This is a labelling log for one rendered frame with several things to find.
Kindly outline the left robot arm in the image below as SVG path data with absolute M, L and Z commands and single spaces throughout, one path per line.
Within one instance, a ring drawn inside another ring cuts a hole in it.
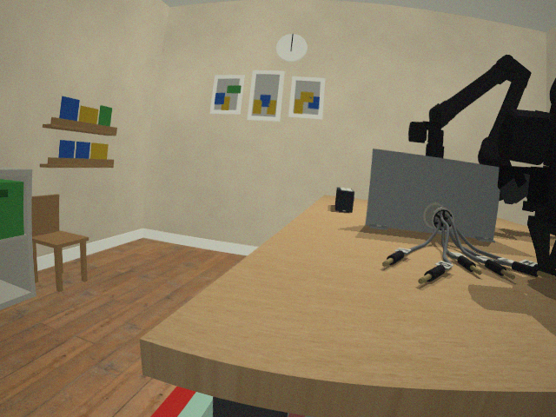
M 506 112 L 498 137 L 501 159 L 556 166 L 556 78 L 550 101 L 549 113 L 521 109 Z M 500 165 L 498 188 L 504 203 L 514 204 L 527 197 L 528 202 L 548 204 L 551 174 L 552 168 Z

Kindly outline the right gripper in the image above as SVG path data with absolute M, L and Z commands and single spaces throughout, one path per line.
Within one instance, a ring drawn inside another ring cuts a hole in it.
M 427 144 L 427 156 L 442 158 L 442 150 L 443 150 L 443 144 L 437 143 L 437 146 L 434 146 L 434 144 L 431 142 Z

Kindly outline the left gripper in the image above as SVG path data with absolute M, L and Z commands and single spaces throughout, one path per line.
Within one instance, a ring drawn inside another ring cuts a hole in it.
M 549 274 L 551 269 L 556 269 L 556 240 L 550 254 L 550 234 L 556 236 L 556 166 L 543 168 L 552 168 L 548 204 L 523 201 L 522 210 L 535 211 L 534 216 L 528 216 L 527 226 L 539 271 Z

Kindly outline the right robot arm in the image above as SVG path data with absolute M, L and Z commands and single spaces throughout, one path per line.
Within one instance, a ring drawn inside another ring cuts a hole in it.
M 486 137 L 481 143 L 478 161 L 479 164 L 489 166 L 512 166 L 509 160 L 501 159 L 499 155 L 498 137 L 500 126 L 505 120 L 506 112 L 509 109 L 518 108 L 531 74 L 531 71 L 513 59 L 512 56 L 504 55 L 485 74 L 451 98 L 432 107 L 429 110 L 429 122 L 410 122 L 408 141 L 425 143 L 427 140 L 428 143 L 432 142 L 434 146 L 437 146 L 437 143 L 443 144 L 444 130 L 441 129 L 468 105 L 483 96 L 498 83 L 502 84 L 503 81 L 507 80 L 511 82 L 510 87 L 489 134 L 489 136 L 492 136 Z

